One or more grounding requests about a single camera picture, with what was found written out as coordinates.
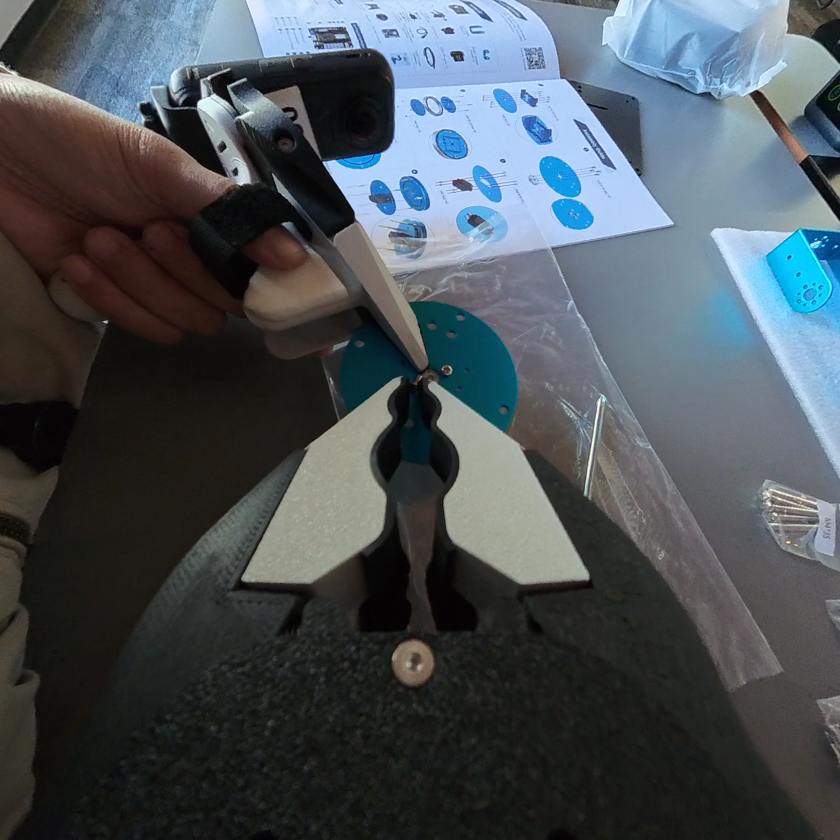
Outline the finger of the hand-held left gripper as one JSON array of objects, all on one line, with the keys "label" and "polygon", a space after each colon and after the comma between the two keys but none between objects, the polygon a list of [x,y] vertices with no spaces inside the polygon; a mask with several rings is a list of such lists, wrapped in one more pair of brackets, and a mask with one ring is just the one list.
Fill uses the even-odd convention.
[{"label": "finger of the hand-held left gripper", "polygon": [[354,221],[333,238],[333,245],[369,299],[369,309],[414,368],[425,370],[428,357],[414,311],[387,269],[369,235]]}]

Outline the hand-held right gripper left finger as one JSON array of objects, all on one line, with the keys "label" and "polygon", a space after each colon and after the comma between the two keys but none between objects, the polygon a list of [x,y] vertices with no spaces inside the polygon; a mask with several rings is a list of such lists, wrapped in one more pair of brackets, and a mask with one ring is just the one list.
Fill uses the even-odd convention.
[{"label": "hand-held right gripper left finger", "polygon": [[387,382],[307,448],[241,583],[333,599],[359,629],[405,629],[410,565],[387,484],[412,386]]}]

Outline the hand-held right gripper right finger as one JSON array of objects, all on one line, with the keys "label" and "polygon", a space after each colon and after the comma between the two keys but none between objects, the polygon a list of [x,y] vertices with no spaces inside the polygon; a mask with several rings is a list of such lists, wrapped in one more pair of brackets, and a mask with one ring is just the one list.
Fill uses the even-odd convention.
[{"label": "hand-held right gripper right finger", "polygon": [[436,623],[477,623],[502,597],[589,586],[591,577],[513,439],[433,381],[423,384],[437,499],[427,596]]}]

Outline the blue round metal plate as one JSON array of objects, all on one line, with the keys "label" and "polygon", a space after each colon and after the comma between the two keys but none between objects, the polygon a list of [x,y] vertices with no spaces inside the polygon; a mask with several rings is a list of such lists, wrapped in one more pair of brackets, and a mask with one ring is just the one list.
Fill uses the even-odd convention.
[{"label": "blue round metal plate", "polygon": [[[518,375],[504,342],[492,328],[461,308],[434,301],[415,302],[411,308],[440,386],[505,432],[518,404]],[[440,374],[443,364],[453,367],[452,375]],[[375,322],[364,322],[343,352],[339,382],[345,407],[353,411],[397,377],[414,381],[418,371]],[[400,446],[391,443],[385,447],[387,479],[397,468],[396,455],[409,463],[429,463],[431,433],[416,389],[409,390],[403,404],[406,424],[396,438]]]}]

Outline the person's left hand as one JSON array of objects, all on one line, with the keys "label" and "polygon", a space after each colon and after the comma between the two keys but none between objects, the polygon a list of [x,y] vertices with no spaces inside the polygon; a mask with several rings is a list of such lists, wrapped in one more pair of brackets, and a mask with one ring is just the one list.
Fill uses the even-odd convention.
[{"label": "person's left hand", "polygon": [[152,342],[244,315],[193,252],[187,225],[235,187],[171,141],[2,72],[2,233],[111,324]]}]

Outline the clear plastic bag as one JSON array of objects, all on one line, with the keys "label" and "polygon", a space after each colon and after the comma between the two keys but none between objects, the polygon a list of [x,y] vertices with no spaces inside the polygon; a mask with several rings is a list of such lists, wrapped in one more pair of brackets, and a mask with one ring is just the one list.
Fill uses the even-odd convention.
[{"label": "clear plastic bag", "polygon": [[775,653],[648,442],[580,314],[551,249],[480,258],[446,246],[445,262],[397,263],[409,301],[460,306],[488,323],[518,370],[509,435],[579,488],[595,404],[606,401],[594,502],[652,561],[700,631],[724,685],[782,672]]}]

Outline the white instruction booklet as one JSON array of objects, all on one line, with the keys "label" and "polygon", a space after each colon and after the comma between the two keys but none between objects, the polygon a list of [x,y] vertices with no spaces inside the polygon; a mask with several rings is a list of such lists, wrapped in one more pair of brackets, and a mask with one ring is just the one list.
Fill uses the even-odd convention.
[{"label": "white instruction booklet", "polygon": [[265,57],[374,49],[395,138],[328,163],[390,270],[671,225],[516,2],[248,2]]}]

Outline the pile of small parts bags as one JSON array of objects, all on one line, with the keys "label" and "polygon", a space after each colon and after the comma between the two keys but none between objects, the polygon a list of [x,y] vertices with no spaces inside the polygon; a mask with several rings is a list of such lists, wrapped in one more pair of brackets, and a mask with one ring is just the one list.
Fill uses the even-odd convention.
[{"label": "pile of small parts bags", "polygon": [[759,494],[763,522],[785,552],[839,571],[839,506],[765,480]]}]

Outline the black metal plate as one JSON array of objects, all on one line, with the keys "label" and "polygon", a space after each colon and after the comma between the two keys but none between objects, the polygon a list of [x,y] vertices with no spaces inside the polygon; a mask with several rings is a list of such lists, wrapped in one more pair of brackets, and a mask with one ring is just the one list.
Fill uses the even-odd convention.
[{"label": "black metal plate", "polygon": [[644,174],[639,100],[630,94],[569,79],[638,175]]}]

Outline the group of blue metal brackets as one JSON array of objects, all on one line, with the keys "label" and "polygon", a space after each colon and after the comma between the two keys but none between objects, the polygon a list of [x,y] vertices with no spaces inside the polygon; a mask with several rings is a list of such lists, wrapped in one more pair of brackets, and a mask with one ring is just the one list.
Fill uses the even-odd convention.
[{"label": "group of blue metal brackets", "polygon": [[814,312],[827,304],[839,278],[839,232],[800,228],[766,259],[791,309]]}]

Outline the white plastic wrapped item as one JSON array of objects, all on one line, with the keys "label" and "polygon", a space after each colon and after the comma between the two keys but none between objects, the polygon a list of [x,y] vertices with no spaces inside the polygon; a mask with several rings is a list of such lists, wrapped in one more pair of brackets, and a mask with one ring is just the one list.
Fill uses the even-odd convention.
[{"label": "white plastic wrapped item", "polygon": [[602,42],[693,93],[746,96],[785,68],[788,13],[787,1],[620,1]]}]

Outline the grey charger with display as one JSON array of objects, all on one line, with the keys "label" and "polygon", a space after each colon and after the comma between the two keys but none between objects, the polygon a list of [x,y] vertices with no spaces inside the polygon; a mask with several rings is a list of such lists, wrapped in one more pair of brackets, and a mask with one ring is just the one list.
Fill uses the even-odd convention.
[{"label": "grey charger with display", "polygon": [[840,150],[839,97],[839,72],[837,72],[804,109],[808,122],[836,152]]}]

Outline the orange-handled screwdriver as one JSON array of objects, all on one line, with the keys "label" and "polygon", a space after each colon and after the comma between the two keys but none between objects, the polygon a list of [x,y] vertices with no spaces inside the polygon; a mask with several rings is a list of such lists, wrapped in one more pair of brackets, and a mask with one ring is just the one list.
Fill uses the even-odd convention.
[{"label": "orange-handled screwdriver", "polygon": [[606,396],[599,394],[595,401],[594,416],[592,419],[590,443],[587,450],[587,457],[584,470],[583,493],[586,499],[593,499],[595,472],[598,466],[599,447],[602,440],[602,429],[607,406]]}]

